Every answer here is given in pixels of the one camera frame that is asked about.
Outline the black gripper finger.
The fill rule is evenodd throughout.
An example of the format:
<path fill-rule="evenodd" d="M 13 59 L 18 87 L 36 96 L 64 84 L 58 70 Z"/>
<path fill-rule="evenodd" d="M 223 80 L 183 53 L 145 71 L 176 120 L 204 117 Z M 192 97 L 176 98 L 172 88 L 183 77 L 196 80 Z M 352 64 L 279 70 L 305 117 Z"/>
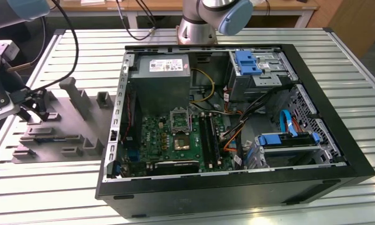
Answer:
<path fill-rule="evenodd" d="M 46 91 L 37 91 L 36 94 L 36 103 L 38 106 L 38 116 L 42 121 L 48 120 L 49 113 L 48 113 L 48 106 L 49 106 L 49 96 L 46 94 Z"/>
<path fill-rule="evenodd" d="M 17 112 L 17 116 L 26 123 L 33 123 L 33 118 L 30 114 L 32 110 L 28 107 L 20 106 L 20 111 Z"/>

